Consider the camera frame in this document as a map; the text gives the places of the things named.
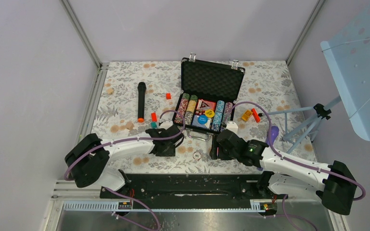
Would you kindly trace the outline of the single red poker chip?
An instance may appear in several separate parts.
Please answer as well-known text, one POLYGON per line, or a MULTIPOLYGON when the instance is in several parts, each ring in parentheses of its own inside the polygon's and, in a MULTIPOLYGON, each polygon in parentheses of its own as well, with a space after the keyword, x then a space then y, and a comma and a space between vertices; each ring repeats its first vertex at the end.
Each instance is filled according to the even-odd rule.
POLYGON ((199 152, 193 153, 193 159, 199 161, 201 159, 201 153, 199 152))

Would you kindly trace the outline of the blue small blind button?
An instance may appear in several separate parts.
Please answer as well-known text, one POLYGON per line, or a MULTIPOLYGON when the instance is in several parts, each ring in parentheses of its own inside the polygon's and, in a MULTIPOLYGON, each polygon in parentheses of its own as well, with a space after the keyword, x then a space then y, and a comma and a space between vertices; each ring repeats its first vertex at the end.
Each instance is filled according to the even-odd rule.
POLYGON ((209 125, 209 118, 205 115, 200 115, 198 117, 198 124, 200 127, 206 128, 209 125))

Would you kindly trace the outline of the yellow big blind button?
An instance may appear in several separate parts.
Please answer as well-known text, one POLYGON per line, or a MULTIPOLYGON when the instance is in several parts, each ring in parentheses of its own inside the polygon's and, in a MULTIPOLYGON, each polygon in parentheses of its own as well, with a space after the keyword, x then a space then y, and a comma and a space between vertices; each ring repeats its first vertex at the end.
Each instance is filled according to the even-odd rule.
POLYGON ((208 109, 204 112, 204 115, 207 117, 207 118, 214 118, 215 116, 215 112, 212 110, 212 109, 208 109))

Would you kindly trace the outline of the black poker case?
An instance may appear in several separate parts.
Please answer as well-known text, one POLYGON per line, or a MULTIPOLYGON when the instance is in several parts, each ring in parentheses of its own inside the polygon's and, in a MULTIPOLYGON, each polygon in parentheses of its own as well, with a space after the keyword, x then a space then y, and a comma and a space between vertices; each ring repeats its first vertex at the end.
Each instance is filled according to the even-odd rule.
POLYGON ((234 60, 231 65, 197 60, 192 53, 181 60, 181 95, 172 117, 177 126, 184 126, 187 132, 211 136, 225 129, 234 116, 234 104, 245 75, 245 68, 234 60), (198 117, 212 109, 214 118, 204 128, 198 124, 198 117))

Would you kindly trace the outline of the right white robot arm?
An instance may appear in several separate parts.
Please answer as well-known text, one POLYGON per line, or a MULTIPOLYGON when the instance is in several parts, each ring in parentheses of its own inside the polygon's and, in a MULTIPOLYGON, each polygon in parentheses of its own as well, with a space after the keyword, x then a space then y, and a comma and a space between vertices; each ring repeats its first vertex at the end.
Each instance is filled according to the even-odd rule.
POLYGON ((340 161, 312 162, 272 149, 259 140, 245 141, 225 129, 217 135, 219 150, 249 167, 263 168, 257 192, 263 198, 273 194, 303 195, 320 201, 327 209, 349 215, 356 193, 356 180, 340 161))

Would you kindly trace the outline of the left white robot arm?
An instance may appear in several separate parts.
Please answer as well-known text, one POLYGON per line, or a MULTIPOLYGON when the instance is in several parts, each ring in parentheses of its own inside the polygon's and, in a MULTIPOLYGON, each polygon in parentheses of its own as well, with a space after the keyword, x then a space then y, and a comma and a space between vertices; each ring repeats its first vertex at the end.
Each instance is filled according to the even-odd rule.
POLYGON ((141 154, 175 156, 183 139, 183 130, 171 121, 163 122, 160 128, 150 128, 115 141, 89 134, 65 156, 64 179, 73 181, 78 188, 98 185, 111 189, 119 198, 126 197, 130 193, 128 178, 122 170, 112 170, 109 164, 141 154))

